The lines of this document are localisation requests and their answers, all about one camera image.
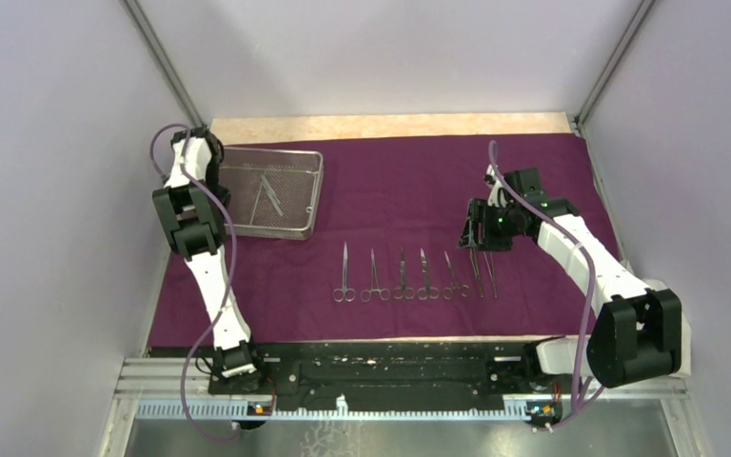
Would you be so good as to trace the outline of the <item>small curved hemostat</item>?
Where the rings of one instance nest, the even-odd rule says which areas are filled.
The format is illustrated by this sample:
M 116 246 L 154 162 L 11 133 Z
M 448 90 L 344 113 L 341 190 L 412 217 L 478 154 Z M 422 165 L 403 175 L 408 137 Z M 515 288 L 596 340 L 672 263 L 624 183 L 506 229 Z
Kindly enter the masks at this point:
M 443 297 L 446 300 L 452 300 L 456 297 L 468 298 L 470 296 L 469 285 L 467 285 L 459 278 L 451 257 L 446 250 L 444 251 L 444 257 L 450 283 L 447 287 L 443 289 Z

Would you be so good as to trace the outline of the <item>surgical scissors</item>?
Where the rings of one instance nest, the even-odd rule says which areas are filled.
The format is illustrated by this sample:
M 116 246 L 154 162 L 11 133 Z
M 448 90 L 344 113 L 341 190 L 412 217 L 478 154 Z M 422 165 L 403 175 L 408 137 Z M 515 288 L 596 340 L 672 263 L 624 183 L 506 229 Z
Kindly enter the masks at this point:
M 427 257 L 425 254 L 425 250 L 423 248 L 420 249 L 420 265 L 421 265 L 423 284 L 417 290 L 417 294 L 416 294 L 417 298 L 419 300 L 430 300 L 430 299 L 439 298 L 441 296 L 441 293 L 438 288 L 436 288 L 432 285 L 430 274 L 429 274 Z

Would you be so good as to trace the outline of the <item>small metal scissors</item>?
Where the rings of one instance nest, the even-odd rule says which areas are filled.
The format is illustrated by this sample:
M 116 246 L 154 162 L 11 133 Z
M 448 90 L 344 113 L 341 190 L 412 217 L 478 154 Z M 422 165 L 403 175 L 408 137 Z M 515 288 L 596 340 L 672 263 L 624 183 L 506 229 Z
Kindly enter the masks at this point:
M 393 290 L 392 296 L 396 300 L 412 300 L 415 298 L 415 292 L 407 282 L 405 251 L 402 248 L 399 254 L 399 286 Z

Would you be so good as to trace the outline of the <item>maroon wrap cloth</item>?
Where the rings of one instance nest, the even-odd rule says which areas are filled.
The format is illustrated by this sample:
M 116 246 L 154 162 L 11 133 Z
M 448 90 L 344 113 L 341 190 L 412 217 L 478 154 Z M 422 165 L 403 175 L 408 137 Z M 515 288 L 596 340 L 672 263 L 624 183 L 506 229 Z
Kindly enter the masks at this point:
M 467 250 L 457 247 L 473 198 L 488 193 L 485 136 L 406 137 L 306 143 L 325 159 L 320 208 L 305 241 L 242 237 L 233 289 L 259 343 L 428 336 L 575 333 L 583 293 L 528 238 L 493 255 L 498 298 L 487 273 L 484 297 L 355 300 L 336 303 L 347 242 L 348 284 L 369 286 L 373 248 L 380 285 L 399 286 L 405 251 L 411 287 L 423 284 L 420 249 L 432 285 L 445 287 L 446 250 L 462 281 L 475 285 Z

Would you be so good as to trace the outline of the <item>surgical clamp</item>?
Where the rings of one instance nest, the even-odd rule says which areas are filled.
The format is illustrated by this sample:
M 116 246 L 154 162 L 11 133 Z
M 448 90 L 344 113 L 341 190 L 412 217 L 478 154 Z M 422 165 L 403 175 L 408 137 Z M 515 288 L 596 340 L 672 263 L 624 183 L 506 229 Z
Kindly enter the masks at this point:
M 370 278 L 369 287 L 361 291 L 361 300 L 368 303 L 372 300 L 387 301 L 390 299 L 390 291 L 382 288 L 379 283 L 379 274 L 374 249 L 370 250 Z

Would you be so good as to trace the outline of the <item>surgical forceps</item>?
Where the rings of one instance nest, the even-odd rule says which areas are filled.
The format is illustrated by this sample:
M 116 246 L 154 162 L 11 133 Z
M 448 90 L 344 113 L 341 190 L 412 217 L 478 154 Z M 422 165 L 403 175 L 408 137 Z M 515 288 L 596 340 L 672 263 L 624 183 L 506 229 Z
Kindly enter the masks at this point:
M 356 290 L 348 284 L 347 242 L 343 244 L 341 272 L 341 285 L 332 291 L 332 298 L 336 303 L 353 302 L 356 298 Z

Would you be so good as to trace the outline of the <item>metal mesh instrument tray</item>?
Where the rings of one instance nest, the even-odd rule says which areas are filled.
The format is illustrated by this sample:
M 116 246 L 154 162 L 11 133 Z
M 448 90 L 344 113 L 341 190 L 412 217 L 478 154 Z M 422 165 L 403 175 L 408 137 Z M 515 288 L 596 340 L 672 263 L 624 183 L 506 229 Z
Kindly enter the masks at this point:
M 321 152 L 226 146 L 220 184 L 230 192 L 227 211 L 240 237 L 305 241 L 314 230 L 324 179 Z M 250 217 L 259 176 L 271 180 L 285 211 L 278 225 L 252 225 Z

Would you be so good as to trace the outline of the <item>long metal tweezers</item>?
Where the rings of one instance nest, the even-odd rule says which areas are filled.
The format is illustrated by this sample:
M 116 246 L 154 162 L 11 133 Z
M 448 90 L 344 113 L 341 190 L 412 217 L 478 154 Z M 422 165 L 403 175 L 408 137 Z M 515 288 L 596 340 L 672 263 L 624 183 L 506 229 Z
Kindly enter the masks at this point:
M 265 173 L 259 176 L 259 188 L 250 217 L 252 225 L 278 225 L 284 221 L 285 211 L 275 187 Z

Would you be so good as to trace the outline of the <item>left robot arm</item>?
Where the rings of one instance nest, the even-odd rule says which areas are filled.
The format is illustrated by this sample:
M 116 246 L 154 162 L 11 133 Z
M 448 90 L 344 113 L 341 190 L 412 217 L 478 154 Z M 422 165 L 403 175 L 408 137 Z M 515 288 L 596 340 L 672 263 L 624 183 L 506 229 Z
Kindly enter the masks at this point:
M 219 181 L 225 149 L 207 126 L 170 124 L 154 134 L 150 152 L 169 129 L 174 131 L 173 165 L 168 173 L 155 168 L 163 186 L 152 193 L 152 204 L 170 249 L 196 280 L 211 320 L 210 374 L 231 379 L 244 393 L 255 393 L 266 384 L 267 368 L 254 359 L 251 330 L 230 287 L 235 265 L 227 263 L 226 242 L 235 247 L 236 233 L 227 210 L 231 193 Z

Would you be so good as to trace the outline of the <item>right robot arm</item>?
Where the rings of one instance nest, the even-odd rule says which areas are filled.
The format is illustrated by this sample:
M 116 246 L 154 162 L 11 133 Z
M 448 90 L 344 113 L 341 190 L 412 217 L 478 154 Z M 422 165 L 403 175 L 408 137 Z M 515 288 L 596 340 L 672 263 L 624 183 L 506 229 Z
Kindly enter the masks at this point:
M 569 200 L 548 196 L 536 169 L 488 168 L 484 181 L 489 195 L 470 200 L 459 248 L 509 251 L 515 238 L 530 238 L 583 293 L 584 315 L 594 320 L 575 336 L 532 345 L 520 366 L 527 389 L 545 392 L 559 374 L 592 377 L 607 388 L 691 375 L 692 330 L 674 291 L 620 263 Z

